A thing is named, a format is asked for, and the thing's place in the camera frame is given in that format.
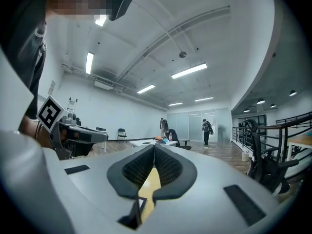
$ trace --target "wooden floor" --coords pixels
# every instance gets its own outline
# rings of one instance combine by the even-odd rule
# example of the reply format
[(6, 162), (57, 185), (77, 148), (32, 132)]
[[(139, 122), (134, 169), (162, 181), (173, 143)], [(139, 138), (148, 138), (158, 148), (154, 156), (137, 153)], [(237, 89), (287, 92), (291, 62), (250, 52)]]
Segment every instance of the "wooden floor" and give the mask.
[[(121, 152), (128, 148), (132, 148), (132, 145), (126, 141), (108, 141), (107, 142), (107, 151), (106, 154), (114, 153), (114, 152)], [(243, 162), (241, 150), (233, 143), (224, 143), (224, 144), (216, 144), (211, 143), (209, 144), (209, 148), (204, 147), (201, 142), (190, 141), (188, 142), (192, 148), (190, 152), (196, 152), (203, 155), (209, 155), (215, 158), (219, 158), (229, 165), (233, 166), (237, 170), (241, 171), (243, 174), (246, 174), (248, 168), (250, 166), (250, 162)], [(100, 156), (106, 155), (104, 150), (101, 148), (101, 144), (94, 145), (94, 151), (90, 152), (88, 156)], [(303, 176), (297, 176), (293, 179), (289, 180), (290, 190), (287, 193), (277, 195), (276, 199), (279, 202), (284, 201), (285, 199), (289, 198), (290, 196), (294, 195), (298, 190), (301, 181), (303, 180)]]

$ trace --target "railing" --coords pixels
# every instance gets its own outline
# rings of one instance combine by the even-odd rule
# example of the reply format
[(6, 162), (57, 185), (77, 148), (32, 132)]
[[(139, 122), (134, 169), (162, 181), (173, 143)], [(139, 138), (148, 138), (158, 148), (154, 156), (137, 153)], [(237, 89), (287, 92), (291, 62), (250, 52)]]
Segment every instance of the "railing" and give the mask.
[[(278, 130), (279, 135), (277, 136), (269, 136), (269, 135), (261, 135), (261, 137), (267, 138), (272, 138), (272, 139), (278, 139), (278, 146), (274, 146), (271, 144), (267, 144), (266, 142), (261, 142), (261, 146), (269, 147), (262, 149), (262, 154), (267, 155), (268, 157), (274, 158), (277, 162), (284, 162), (286, 159), (286, 154), (287, 154), (287, 142), (288, 138), (294, 137), (296, 135), (299, 135), (309, 129), (312, 129), (312, 112), (299, 115), (296, 117), (292, 118), (287, 118), (287, 119), (281, 119), (276, 121), (276, 125), (273, 126), (259, 126), (258, 129), (260, 130)], [(293, 135), (288, 135), (288, 129), (289, 128), (299, 128), (299, 127), (305, 127), (303, 131), (300, 131), (298, 133), (295, 133)], [(239, 142), (242, 144), (243, 147), (248, 148), (249, 150), (253, 150), (253, 141), (250, 136), (250, 134), (247, 132), (245, 127), (233, 127), (233, 141), (234, 142)], [(296, 155), (300, 152), (303, 152), (305, 149), (295, 151), (292, 153), (293, 155)], [(274, 156), (272, 153), (273, 151), (277, 151), (277, 155)]]

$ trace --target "black office chair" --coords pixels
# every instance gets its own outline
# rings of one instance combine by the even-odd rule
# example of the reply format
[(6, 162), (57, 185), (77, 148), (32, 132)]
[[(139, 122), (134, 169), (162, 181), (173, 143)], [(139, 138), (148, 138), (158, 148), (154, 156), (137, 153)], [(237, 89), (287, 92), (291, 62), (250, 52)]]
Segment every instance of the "black office chair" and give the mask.
[(183, 148), (185, 150), (190, 150), (192, 148), (191, 146), (187, 146), (186, 145), (189, 140), (184, 140), (184, 142), (185, 142), (184, 146), (180, 145), (180, 141), (177, 138), (176, 131), (174, 129), (169, 129), (168, 130), (168, 132), (166, 133), (167, 139), (169, 139), (169, 134), (170, 133), (172, 134), (172, 141), (177, 141), (177, 144), (175, 144), (176, 147)]
[(78, 126), (81, 126), (81, 121), (80, 121), (79, 118), (76, 118), (76, 123), (77, 123)]
[(120, 138), (123, 138), (123, 140), (126, 140), (126, 142), (128, 143), (127, 141), (127, 135), (126, 135), (126, 130), (124, 130), (123, 128), (119, 128), (118, 129), (118, 136), (117, 136), (117, 140), (120, 141)]
[(248, 133), (253, 139), (253, 156), (254, 161), (250, 159), (250, 169), (247, 175), (254, 180), (258, 181), (264, 187), (266, 187), (270, 192), (274, 192), (277, 187), (282, 185), (281, 190), (278, 193), (285, 193), (289, 190), (289, 184), (285, 179), (285, 173), (289, 167), (295, 166), (299, 163), (298, 160), (290, 160), (287, 162), (278, 163), (278, 161), (273, 160), (271, 154), (272, 151), (261, 151), (260, 137), (257, 134), (258, 124), (253, 119), (247, 119), (244, 121), (245, 127)]

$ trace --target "ladder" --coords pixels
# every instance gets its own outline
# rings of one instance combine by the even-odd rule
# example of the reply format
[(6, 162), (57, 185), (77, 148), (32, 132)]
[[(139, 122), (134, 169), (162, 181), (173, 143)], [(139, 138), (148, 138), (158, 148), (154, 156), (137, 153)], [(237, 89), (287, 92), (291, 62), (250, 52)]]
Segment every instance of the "ladder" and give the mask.
[(78, 102), (78, 99), (72, 100), (72, 98), (69, 97), (66, 110), (67, 110), (68, 112), (70, 112), (70, 113), (74, 113), (74, 112), (75, 112), (76, 105), (77, 105), (77, 102)]

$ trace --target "white ceiling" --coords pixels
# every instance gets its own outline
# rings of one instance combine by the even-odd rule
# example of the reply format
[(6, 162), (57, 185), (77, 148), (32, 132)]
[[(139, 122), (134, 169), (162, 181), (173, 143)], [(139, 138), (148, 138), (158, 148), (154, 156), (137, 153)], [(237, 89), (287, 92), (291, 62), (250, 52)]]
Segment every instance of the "white ceiling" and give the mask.
[[(55, 17), (48, 30), (61, 62), (84, 72), (88, 52), (91, 73), (120, 84), (123, 93), (168, 108), (213, 96), (229, 100), (233, 91), (227, 56), (237, 44), (231, 37), (227, 0), (133, 0), (125, 16), (104, 23)], [(186, 58), (179, 58), (185, 51)], [(208, 68), (173, 80), (171, 75), (206, 62)], [(156, 87), (138, 95), (149, 85)]]
[(263, 110), (269, 110), (272, 103), (276, 108), (291, 99), (291, 90), (301, 93), (311, 88), (312, 56), (305, 36), (292, 13), (284, 8), (282, 31), (275, 50), (276, 56), (262, 75), (252, 92), (232, 111), (241, 115), (245, 108), (257, 112), (256, 103), (264, 98)]

